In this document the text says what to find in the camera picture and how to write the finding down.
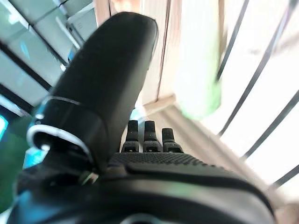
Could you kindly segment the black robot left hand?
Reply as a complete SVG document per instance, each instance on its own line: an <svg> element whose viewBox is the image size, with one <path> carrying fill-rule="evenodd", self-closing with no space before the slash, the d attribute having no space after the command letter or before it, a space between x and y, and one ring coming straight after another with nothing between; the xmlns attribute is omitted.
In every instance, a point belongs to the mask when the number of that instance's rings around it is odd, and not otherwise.
<svg viewBox="0 0 299 224"><path fill-rule="evenodd" d="M47 150L22 170L10 224L274 224L255 185L185 154L147 121L138 151L130 115L158 39L154 19L121 12L84 43L26 131Z"/></svg>

